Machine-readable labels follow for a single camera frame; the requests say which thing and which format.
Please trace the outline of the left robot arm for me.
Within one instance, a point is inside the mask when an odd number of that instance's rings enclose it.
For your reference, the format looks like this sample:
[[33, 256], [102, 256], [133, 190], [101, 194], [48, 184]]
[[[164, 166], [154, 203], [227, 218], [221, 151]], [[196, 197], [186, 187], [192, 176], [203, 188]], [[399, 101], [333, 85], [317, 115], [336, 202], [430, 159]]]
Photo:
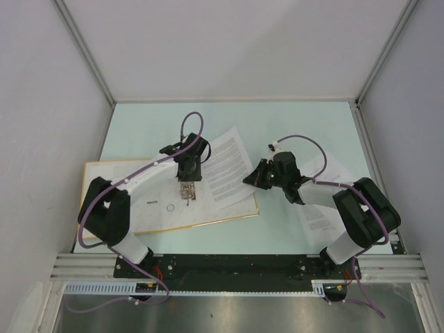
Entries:
[[180, 142], [165, 146], [157, 159], [120, 181], [97, 177], [91, 181], [78, 215], [78, 242], [83, 230], [100, 240], [99, 245], [129, 260], [129, 269], [138, 277], [152, 272], [153, 251], [131, 230], [131, 205], [149, 189], [166, 181], [199, 182], [202, 180], [202, 155], [210, 152], [210, 143], [195, 133]]

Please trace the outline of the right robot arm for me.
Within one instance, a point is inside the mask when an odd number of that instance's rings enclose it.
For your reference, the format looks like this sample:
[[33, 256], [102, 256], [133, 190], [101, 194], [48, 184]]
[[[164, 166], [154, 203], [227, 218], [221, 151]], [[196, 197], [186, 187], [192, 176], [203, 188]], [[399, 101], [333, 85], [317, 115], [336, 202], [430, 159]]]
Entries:
[[388, 243], [389, 232], [401, 224], [398, 211], [370, 178], [349, 185], [307, 177], [288, 151], [260, 160], [243, 183], [263, 190], [278, 187], [291, 204], [320, 205], [339, 213], [345, 231], [320, 252], [320, 270], [327, 278], [337, 278], [346, 262], [369, 248]]

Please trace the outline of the printed paper sheet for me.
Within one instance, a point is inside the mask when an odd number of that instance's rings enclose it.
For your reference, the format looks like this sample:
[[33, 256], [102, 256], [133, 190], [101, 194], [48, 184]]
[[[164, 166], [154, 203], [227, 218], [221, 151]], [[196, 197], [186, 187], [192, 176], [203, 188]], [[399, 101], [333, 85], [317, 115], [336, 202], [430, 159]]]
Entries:
[[255, 191], [244, 183], [253, 171], [238, 130], [233, 127], [210, 143], [209, 160], [203, 163], [203, 180], [207, 184], [210, 199], [219, 209], [234, 205]]

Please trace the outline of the yellow ring binder folder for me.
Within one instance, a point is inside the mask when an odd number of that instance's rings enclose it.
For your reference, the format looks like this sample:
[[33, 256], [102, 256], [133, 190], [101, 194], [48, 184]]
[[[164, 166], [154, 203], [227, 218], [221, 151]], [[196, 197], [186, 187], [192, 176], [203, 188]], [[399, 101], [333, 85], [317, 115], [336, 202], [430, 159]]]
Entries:
[[[148, 160], [87, 162], [83, 172], [81, 198], [85, 197], [93, 179], [102, 177], [118, 181], [148, 163]], [[205, 181], [195, 184], [196, 200], [190, 202], [181, 199], [179, 188], [179, 182], [175, 179], [164, 181], [133, 203], [130, 229], [135, 234], [166, 232], [259, 214], [253, 194], [238, 203], [219, 209], [213, 206]]]

